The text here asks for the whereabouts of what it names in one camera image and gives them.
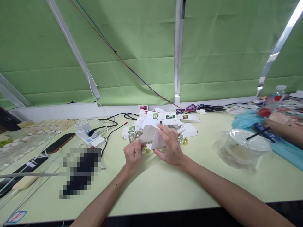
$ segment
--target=printed label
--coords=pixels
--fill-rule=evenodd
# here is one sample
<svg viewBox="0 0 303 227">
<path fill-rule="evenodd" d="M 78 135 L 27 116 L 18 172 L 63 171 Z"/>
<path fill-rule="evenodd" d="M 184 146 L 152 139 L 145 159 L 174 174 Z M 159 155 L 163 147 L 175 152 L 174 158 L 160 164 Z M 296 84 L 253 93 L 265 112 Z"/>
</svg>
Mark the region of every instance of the printed label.
<svg viewBox="0 0 303 227">
<path fill-rule="evenodd" d="M 27 211 L 17 211 L 9 218 L 7 223 L 14 224 L 14 223 L 19 222 L 26 215 L 26 213 L 27 213 Z"/>
</svg>

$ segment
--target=black cable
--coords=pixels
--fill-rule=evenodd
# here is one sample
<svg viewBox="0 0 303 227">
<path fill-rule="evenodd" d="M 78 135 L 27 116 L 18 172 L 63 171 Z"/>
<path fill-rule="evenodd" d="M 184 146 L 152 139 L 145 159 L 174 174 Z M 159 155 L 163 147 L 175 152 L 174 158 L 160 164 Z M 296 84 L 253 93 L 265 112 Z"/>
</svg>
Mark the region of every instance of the black cable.
<svg viewBox="0 0 303 227">
<path fill-rule="evenodd" d="M 108 120 L 108 119 L 111 119 L 111 118 L 113 118 L 113 117 L 115 117 L 115 116 L 118 116 L 118 115 L 120 115 L 120 114 L 124 114 L 124 117 L 125 117 L 126 119 L 128 119 L 128 120 L 137 120 L 137 118 L 133 118 L 133 117 L 131 117 L 129 114 L 135 115 L 135 116 L 139 117 L 139 115 L 136 115 L 136 114 L 134 114 L 134 113 L 119 113 L 119 114 L 116 114 L 116 115 L 111 116 L 111 117 L 109 117 L 109 118 L 106 118 L 106 119 L 99 119 L 99 120 Z"/>
<path fill-rule="evenodd" d="M 136 118 L 133 118 L 133 117 L 131 117 L 130 115 L 135 115 L 135 116 L 138 116 L 138 117 L 139 117 L 139 115 L 134 114 L 134 113 L 119 113 L 119 114 L 116 114 L 116 115 L 111 116 L 111 117 L 109 117 L 109 118 L 99 119 L 99 121 L 108 120 L 108 121 L 114 122 L 115 125 L 110 125 L 110 126 L 107 126 L 107 127 L 115 127 L 115 126 L 118 125 L 118 123 L 115 122 L 115 121 L 113 121 L 113 120 L 110 120 L 110 118 L 116 117 L 116 116 L 118 116 L 118 115 L 120 115 L 120 114 L 124 114 L 124 117 L 125 117 L 126 119 L 128 119 L 128 120 L 137 120 Z M 89 133 L 88 133 L 88 136 L 92 136 L 92 135 L 95 133 L 95 131 L 98 130 L 98 129 L 100 129 L 100 128 L 106 128 L 106 126 L 101 126 L 101 127 L 99 127 L 99 128 L 95 128 L 95 129 L 90 130 Z"/>
<path fill-rule="evenodd" d="M 99 119 L 99 121 L 102 121 L 102 120 L 108 120 L 108 121 L 111 121 L 113 123 L 115 123 L 115 125 L 109 125 L 109 126 L 101 126 L 101 127 L 98 127 L 98 128 L 95 128 L 95 129 L 92 129 L 88 132 L 88 136 L 92 136 L 96 130 L 100 129 L 100 128 L 106 128 L 106 127 L 115 127 L 118 125 L 117 122 L 113 121 L 113 120 L 109 120 L 109 119 Z"/>
<path fill-rule="evenodd" d="M 226 106 L 234 105 L 234 104 L 247 104 L 244 102 L 236 102 L 236 103 L 231 103 L 227 104 Z M 225 111 L 225 108 L 223 106 L 212 106 L 212 105 L 199 105 L 198 110 L 205 110 L 206 112 L 218 112 L 218 111 Z M 187 113 L 184 114 L 189 114 L 189 113 L 195 113 L 196 111 L 188 111 Z"/>
<path fill-rule="evenodd" d="M 128 123 L 128 122 L 124 123 L 124 124 L 121 125 L 119 128 L 123 127 L 123 126 L 126 125 L 127 123 Z M 112 131 L 112 132 L 107 136 L 106 143 L 105 143 L 105 146 L 104 146 L 104 148 L 103 148 L 103 150 L 102 150 L 101 157 L 102 157 L 102 155 L 103 155 L 103 153 L 104 153 L 104 150 L 105 150 L 105 148 L 106 148 L 106 145 L 107 145 L 107 142 L 108 142 L 108 138 L 109 138 L 109 136 L 110 136 L 114 131 Z"/>
</svg>

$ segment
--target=plastic lid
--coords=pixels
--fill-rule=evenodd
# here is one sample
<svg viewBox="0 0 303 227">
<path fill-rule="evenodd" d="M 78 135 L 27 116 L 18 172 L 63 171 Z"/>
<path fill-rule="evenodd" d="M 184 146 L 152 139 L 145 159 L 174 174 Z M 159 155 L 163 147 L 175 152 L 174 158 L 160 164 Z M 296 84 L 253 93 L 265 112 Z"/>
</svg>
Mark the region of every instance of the plastic lid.
<svg viewBox="0 0 303 227">
<path fill-rule="evenodd" d="M 285 86 L 285 85 L 278 85 L 278 86 L 276 86 L 277 90 L 285 90 L 286 88 L 287 88 L 287 86 Z"/>
<path fill-rule="evenodd" d="M 254 133 L 250 131 L 244 129 L 233 129 L 229 134 L 238 144 L 254 151 L 266 152 L 270 149 L 269 143 L 261 136 L 255 136 L 250 140 L 246 140 L 246 138 L 254 135 Z"/>
</svg>

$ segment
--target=green roller blind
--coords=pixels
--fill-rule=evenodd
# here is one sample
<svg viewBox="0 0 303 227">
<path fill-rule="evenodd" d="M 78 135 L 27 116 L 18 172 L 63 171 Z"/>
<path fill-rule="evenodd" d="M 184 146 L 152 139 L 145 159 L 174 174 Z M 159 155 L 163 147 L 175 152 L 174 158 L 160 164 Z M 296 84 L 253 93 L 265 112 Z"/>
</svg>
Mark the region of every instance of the green roller blind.
<svg viewBox="0 0 303 227">
<path fill-rule="evenodd" d="M 173 102 L 175 0 L 79 2 L 125 63 Z M 167 104 L 118 59 L 70 0 L 56 3 L 99 88 L 102 105 Z"/>
<path fill-rule="evenodd" d="M 254 96 L 298 0 L 186 1 L 181 101 Z"/>
<path fill-rule="evenodd" d="M 275 91 L 277 85 L 286 85 L 286 92 L 303 90 L 303 17 L 298 19 L 263 85 L 261 96 Z"/>
<path fill-rule="evenodd" d="M 3 109 L 13 109 L 15 105 L 0 92 L 0 107 Z"/>
<path fill-rule="evenodd" d="M 0 72 L 34 105 L 93 102 L 45 0 L 0 0 Z"/>
</svg>

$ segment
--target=hand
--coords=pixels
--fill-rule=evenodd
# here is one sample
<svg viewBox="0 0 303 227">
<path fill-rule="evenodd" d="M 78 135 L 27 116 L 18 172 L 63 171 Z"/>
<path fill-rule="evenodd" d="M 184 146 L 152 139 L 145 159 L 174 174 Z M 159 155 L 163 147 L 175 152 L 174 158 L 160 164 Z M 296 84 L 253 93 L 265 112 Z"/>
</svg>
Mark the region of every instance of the hand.
<svg viewBox="0 0 303 227">
<path fill-rule="evenodd" d="M 141 145 L 140 140 L 135 139 L 123 149 L 126 160 L 125 167 L 130 174 L 133 174 L 141 164 L 142 146 L 144 145 Z"/>
<path fill-rule="evenodd" d="M 264 124 L 265 127 L 270 127 L 270 131 L 278 136 L 282 136 L 283 131 L 285 130 L 286 127 L 288 127 L 283 124 L 277 123 L 275 121 L 269 120 L 268 118 L 265 118 Z"/>
<path fill-rule="evenodd" d="M 182 166 L 186 160 L 178 144 L 178 133 L 175 129 L 170 129 L 162 125 L 158 125 L 158 132 L 162 136 L 166 144 L 166 153 L 162 153 L 159 149 L 154 149 L 154 153 L 163 161 L 173 166 Z"/>
</svg>

